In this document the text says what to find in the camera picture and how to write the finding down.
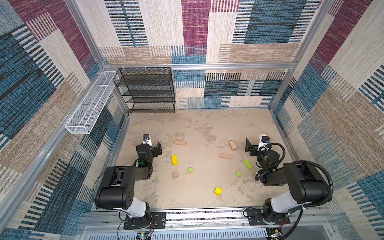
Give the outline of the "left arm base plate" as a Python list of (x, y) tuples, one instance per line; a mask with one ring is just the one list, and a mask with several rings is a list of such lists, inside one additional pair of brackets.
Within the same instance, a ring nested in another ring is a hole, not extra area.
[(155, 229), (164, 229), (167, 220), (166, 212), (146, 213), (141, 218), (126, 217), (124, 222), (124, 230), (150, 229), (155, 225)]

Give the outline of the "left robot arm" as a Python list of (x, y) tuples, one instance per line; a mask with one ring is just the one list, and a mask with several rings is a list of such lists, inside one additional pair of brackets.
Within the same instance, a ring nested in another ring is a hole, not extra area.
[(140, 144), (136, 151), (138, 159), (134, 165), (108, 167), (101, 174), (101, 183), (94, 197), (97, 208), (124, 213), (124, 228), (128, 230), (148, 229), (156, 222), (150, 205), (135, 197), (135, 183), (151, 178), (153, 160), (162, 154), (162, 145)]

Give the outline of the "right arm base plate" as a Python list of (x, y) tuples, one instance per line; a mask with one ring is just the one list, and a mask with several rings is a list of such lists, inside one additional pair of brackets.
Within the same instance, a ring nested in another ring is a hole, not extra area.
[(243, 215), (249, 221), (250, 226), (288, 225), (291, 223), (289, 215), (285, 213), (264, 213), (261, 208), (248, 207), (243, 210)]

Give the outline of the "natural wood block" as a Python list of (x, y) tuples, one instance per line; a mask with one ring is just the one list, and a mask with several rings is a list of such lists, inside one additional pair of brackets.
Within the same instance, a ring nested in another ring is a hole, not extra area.
[(174, 141), (174, 144), (175, 145), (179, 145), (179, 146), (185, 146), (186, 142), (185, 141), (178, 141), (178, 140), (176, 140), (176, 141)]
[(233, 155), (224, 154), (224, 153), (220, 153), (219, 157), (223, 158), (223, 159), (227, 159), (227, 160), (232, 160), (233, 159)]
[(237, 150), (237, 145), (236, 145), (235, 141), (231, 140), (231, 141), (229, 141), (229, 144), (230, 144), (230, 148), (232, 151)]

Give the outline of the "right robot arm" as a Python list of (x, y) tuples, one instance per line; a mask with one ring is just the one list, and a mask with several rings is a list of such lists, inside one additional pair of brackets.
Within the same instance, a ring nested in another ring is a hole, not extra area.
[(330, 202), (334, 183), (325, 168), (311, 161), (284, 163), (285, 147), (261, 135), (258, 145), (245, 140), (245, 152), (256, 157), (259, 171), (255, 180), (267, 187), (288, 185), (288, 191), (268, 198), (261, 208), (246, 208), (245, 217), (251, 226), (289, 224), (288, 215), (297, 210), (318, 207)]

